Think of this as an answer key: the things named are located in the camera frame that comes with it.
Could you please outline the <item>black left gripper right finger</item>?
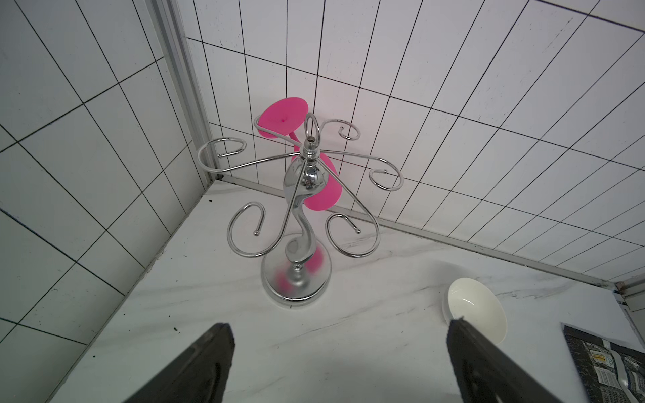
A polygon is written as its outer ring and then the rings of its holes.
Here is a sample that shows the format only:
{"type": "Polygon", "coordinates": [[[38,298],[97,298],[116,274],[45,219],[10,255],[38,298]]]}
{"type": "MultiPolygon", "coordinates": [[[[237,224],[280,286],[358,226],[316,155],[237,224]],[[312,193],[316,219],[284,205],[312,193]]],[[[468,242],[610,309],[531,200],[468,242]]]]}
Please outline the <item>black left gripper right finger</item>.
{"type": "Polygon", "coordinates": [[[447,347],[464,402],[558,402],[465,319],[448,326],[447,347]]]}

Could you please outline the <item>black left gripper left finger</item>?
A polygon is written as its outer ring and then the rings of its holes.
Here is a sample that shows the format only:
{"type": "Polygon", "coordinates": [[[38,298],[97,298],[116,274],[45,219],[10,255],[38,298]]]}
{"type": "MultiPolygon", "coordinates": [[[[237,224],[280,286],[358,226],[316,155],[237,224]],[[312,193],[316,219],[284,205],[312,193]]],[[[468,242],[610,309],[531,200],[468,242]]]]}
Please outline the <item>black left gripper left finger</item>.
{"type": "Polygon", "coordinates": [[[127,401],[221,402],[234,350],[230,325],[216,323],[127,401]]]}

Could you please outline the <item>white bowl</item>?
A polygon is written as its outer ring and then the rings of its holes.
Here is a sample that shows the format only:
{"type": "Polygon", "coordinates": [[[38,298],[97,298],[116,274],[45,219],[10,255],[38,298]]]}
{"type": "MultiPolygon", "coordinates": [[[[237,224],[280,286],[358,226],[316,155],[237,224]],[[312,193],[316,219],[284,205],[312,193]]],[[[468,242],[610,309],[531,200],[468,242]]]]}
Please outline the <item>white bowl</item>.
{"type": "Polygon", "coordinates": [[[470,278],[452,282],[442,301],[447,324],[464,319],[493,344],[501,344],[507,335],[507,316],[496,295],[485,285],[470,278]]]}

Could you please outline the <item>black snack bag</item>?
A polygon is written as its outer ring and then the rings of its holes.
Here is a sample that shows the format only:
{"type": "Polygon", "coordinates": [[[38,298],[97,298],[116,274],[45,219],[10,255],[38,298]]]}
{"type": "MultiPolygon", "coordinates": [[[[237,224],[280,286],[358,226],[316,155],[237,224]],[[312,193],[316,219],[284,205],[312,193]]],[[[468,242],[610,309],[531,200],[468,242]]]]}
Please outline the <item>black snack bag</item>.
{"type": "Polygon", "coordinates": [[[644,402],[644,353],[567,324],[562,329],[591,402],[644,402]]]}

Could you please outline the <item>chrome cup holder stand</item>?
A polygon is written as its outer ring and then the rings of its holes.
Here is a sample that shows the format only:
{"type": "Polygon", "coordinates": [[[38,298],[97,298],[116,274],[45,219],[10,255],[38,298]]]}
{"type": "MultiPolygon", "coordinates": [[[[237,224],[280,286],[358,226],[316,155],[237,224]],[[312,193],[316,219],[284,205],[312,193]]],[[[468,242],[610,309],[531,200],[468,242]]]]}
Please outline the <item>chrome cup holder stand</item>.
{"type": "Polygon", "coordinates": [[[325,221],[325,234],[328,241],[341,255],[353,259],[362,259],[372,255],[381,241],[380,225],[372,212],[364,203],[344,184],[337,173],[325,164],[322,159],[322,153],[350,156],[354,158],[363,158],[370,161],[377,161],[385,164],[391,171],[396,172],[396,180],[391,186],[381,185],[374,178],[374,173],[369,174],[371,183],[382,191],[394,192],[399,191],[404,184],[404,177],[401,171],[390,161],[367,154],[358,154],[347,151],[337,151],[332,149],[321,149],[321,134],[327,124],[344,124],[355,131],[355,136],[344,134],[339,130],[339,136],[347,141],[356,141],[360,138],[361,132],[355,124],[343,119],[328,119],[319,124],[313,113],[307,113],[304,118],[304,129],[306,139],[304,144],[300,141],[291,139],[288,135],[285,141],[290,142],[298,151],[286,154],[274,155],[255,161],[246,162],[238,166],[228,168],[216,168],[203,162],[203,154],[211,151],[211,146],[219,143],[234,142],[239,144],[238,149],[225,153],[217,154],[218,158],[227,158],[242,154],[247,147],[245,140],[239,138],[222,137],[211,139],[203,144],[197,152],[198,164],[203,171],[213,174],[223,174],[230,171],[236,171],[248,166],[256,166],[266,162],[278,161],[294,157],[283,178],[283,191],[287,200],[287,209],[282,226],[275,240],[269,246],[259,251],[244,251],[233,239],[233,228],[235,223],[250,208],[258,208],[260,216],[254,236],[259,237],[264,226],[266,209],[259,201],[250,201],[243,205],[231,218],[227,228],[227,242],[231,250],[238,256],[244,258],[262,258],[260,267],[260,278],[269,297],[284,307],[304,306],[319,299],[329,286],[332,275],[332,263],[329,251],[325,245],[316,237],[314,228],[307,219],[304,212],[305,201],[308,198],[317,196],[322,193],[329,182],[329,177],[333,178],[339,185],[349,193],[354,202],[366,214],[369,222],[375,229],[375,240],[368,250],[363,252],[351,252],[345,250],[334,240],[331,233],[330,225],[334,219],[344,220],[357,234],[361,234],[361,229],[356,226],[352,219],[344,213],[334,213],[325,221]],[[300,227],[300,233],[286,233],[287,225],[293,218],[300,227]]]}

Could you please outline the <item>pink cup lower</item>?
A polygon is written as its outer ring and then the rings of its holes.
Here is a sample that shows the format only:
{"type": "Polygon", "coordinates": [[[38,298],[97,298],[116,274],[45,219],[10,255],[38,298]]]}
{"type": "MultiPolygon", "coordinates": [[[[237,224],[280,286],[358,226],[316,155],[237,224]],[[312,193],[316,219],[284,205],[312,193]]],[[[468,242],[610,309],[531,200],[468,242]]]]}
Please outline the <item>pink cup lower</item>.
{"type": "Polygon", "coordinates": [[[320,162],[306,162],[300,155],[292,156],[292,161],[287,168],[285,179],[283,180],[283,191],[287,201],[290,201],[294,191],[297,179],[300,178],[300,184],[297,188],[299,195],[304,194],[304,205],[313,211],[323,211],[334,206],[342,196],[343,188],[339,182],[329,173],[331,170],[337,174],[334,163],[321,153],[320,162]]]}

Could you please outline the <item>pink cup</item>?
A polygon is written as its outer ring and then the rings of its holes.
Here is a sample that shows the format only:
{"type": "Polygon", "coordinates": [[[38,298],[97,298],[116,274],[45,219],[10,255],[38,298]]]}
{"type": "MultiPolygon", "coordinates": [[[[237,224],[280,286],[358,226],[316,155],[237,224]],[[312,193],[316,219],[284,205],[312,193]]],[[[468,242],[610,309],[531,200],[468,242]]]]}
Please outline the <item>pink cup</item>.
{"type": "Polygon", "coordinates": [[[323,211],[334,206],[342,196],[343,188],[339,182],[329,173],[331,170],[337,174],[334,163],[321,153],[320,162],[306,162],[300,155],[292,156],[292,161],[287,168],[285,179],[283,180],[283,191],[287,201],[290,201],[294,191],[297,179],[300,178],[300,184],[297,188],[299,195],[304,194],[304,205],[313,211],[323,211]]]}
{"type": "Polygon", "coordinates": [[[298,141],[296,130],[303,124],[308,113],[307,101],[300,97],[284,98],[270,105],[260,115],[259,133],[267,139],[276,139],[277,135],[288,136],[298,141]]]}

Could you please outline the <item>pink cup upper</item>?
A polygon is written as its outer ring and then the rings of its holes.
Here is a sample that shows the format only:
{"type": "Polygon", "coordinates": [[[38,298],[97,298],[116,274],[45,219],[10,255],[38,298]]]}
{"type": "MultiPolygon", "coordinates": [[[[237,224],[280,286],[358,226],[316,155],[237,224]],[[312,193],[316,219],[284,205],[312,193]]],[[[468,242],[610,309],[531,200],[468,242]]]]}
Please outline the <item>pink cup upper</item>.
{"type": "Polygon", "coordinates": [[[260,115],[259,133],[267,139],[276,139],[277,135],[288,136],[298,141],[296,130],[303,124],[308,113],[307,101],[300,97],[284,98],[270,105],[260,115]]]}

